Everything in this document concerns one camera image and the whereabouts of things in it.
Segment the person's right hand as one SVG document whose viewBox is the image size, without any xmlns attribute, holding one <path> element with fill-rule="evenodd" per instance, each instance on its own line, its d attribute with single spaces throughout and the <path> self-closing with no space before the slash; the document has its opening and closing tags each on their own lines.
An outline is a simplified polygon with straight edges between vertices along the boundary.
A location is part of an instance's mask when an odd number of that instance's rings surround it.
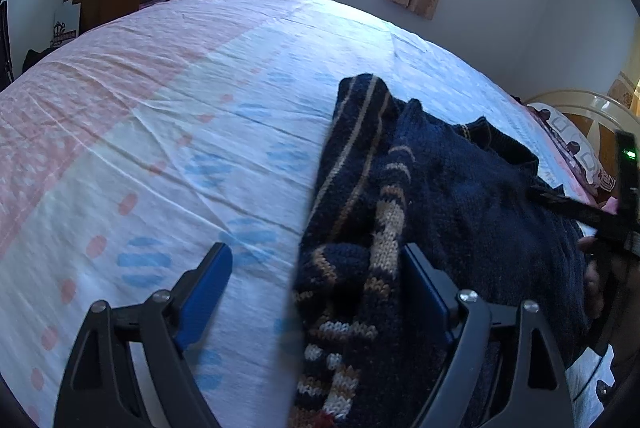
<svg viewBox="0 0 640 428">
<path fill-rule="evenodd" d="M 582 237 L 578 247 L 589 259 L 584 276 L 585 308 L 595 318 L 606 303 L 603 284 L 622 283 L 626 269 L 620 258 L 604 255 L 604 245 L 596 237 Z"/>
</svg>

